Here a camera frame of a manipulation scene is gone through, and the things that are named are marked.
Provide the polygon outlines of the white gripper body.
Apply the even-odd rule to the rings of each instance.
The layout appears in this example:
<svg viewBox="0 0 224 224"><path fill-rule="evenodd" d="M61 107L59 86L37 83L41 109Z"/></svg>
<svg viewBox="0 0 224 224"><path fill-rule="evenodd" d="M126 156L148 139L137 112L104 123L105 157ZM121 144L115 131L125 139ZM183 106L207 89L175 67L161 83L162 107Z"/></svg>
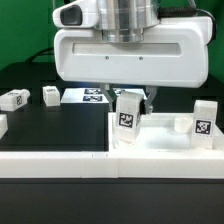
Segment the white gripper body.
<svg viewBox="0 0 224 224"><path fill-rule="evenodd" d="M165 18L144 40L108 43L96 29L62 29L54 39L56 70L65 81L200 87L208 77L212 21Z"/></svg>

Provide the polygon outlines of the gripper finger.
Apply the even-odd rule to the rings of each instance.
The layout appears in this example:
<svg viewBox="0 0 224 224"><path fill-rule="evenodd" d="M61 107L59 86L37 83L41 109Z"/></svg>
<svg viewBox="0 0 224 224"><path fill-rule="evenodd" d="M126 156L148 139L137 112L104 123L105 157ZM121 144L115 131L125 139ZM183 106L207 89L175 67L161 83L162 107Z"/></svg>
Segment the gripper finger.
<svg viewBox="0 0 224 224"><path fill-rule="evenodd" d="M102 83L100 85L100 90L109 102L109 111L114 112L116 110L117 95L113 89L113 85L108 83Z"/></svg>
<svg viewBox="0 0 224 224"><path fill-rule="evenodd" d="M146 98L143 99L140 104L141 115L150 115L153 112L153 100L156 97L157 91L157 86L147 86L145 88Z"/></svg>

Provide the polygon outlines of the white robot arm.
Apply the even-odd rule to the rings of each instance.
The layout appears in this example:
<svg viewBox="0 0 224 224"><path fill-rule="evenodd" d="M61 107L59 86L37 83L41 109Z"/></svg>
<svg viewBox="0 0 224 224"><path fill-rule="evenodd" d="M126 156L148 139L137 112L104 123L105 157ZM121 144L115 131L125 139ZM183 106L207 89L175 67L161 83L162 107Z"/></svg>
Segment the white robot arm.
<svg viewBox="0 0 224 224"><path fill-rule="evenodd" d="M53 12L56 70L65 81L98 83L112 110L115 84L144 85L145 111L157 88L200 87L208 77L214 17L161 0L74 0Z"/></svg>

